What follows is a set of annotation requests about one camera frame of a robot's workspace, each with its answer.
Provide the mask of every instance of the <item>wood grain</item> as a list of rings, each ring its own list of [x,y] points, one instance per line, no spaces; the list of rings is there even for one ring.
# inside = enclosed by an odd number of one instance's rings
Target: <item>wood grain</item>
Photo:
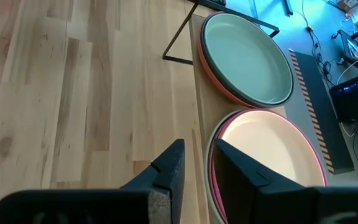
[[[0,0],[0,199],[120,187],[184,138],[181,222],[209,223],[193,69],[161,59],[190,7]],[[191,58],[189,34],[170,54]]]

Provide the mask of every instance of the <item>wooden table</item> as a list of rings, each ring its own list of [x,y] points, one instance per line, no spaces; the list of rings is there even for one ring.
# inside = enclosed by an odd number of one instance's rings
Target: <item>wooden table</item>
[[[193,70],[196,82],[198,117],[200,121],[201,148],[203,155],[205,155],[209,137],[220,120],[230,112],[247,109],[246,107],[231,103],[222,93],[220,93],[211,80],[209,80],[201,66],[200,58],[198,57],[197,43],[204,20],[204,17],[197,15],[193,15],[190,19],[191,51],[193,52]],[[286,116],[284,106],[272,108],[271,110]],[[202,188],[204,190],[203,198],[206,198],[205,187],[202,186]],[[213,217],[212,213],[210,213],[208,217],[201,217],[201,222],[204,223],[203,221],[205,220],[209,223],[208,219],[210,219],[212,223],[213,219],[211,219],[211,217]]]

